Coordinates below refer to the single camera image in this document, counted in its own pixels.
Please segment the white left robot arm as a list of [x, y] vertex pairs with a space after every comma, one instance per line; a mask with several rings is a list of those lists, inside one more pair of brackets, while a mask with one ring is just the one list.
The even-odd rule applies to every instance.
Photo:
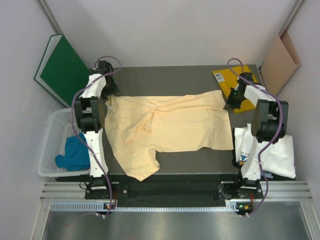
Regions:
[[87, 86], [82, 93], [77, 93], [72, 103], [77, 127], [85, 139], [90, 161], [89, 183], [86, 191], [97, 192], [102, 198], [112, 196], [114, 187], [108, 179], [108, 166], [103, 150], [103, 113], [100, 112], [99, 100], [107, 100], [119, 89], [113, 79], [113, 66], [98, 60], [90, 71]]

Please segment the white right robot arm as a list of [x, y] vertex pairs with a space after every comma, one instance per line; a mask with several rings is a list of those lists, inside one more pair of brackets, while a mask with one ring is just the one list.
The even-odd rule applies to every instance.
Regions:
[[271, 150], [271, 145], [286, 135], [289, 103], [279, 100], [268, 93], [262, 85], [253, 82], [253, 74], [241, 73], [237, 85], [230, 89], [224, 110], [239, 109], [244, 100], [254, 106], [250, 132], [253, 136], [248, 159], [240, 168], [233, 192], [239, 198], [245, 198], [260, 184], [263, 159]]

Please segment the cream yellow t shirt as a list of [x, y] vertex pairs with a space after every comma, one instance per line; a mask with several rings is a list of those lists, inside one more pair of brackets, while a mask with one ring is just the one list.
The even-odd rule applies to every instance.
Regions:
[[184, 96], [111, 96], [104, 129], [129, 177], [143, 181], [160, 169], [158, 152], [234, 148], [220, 90]]

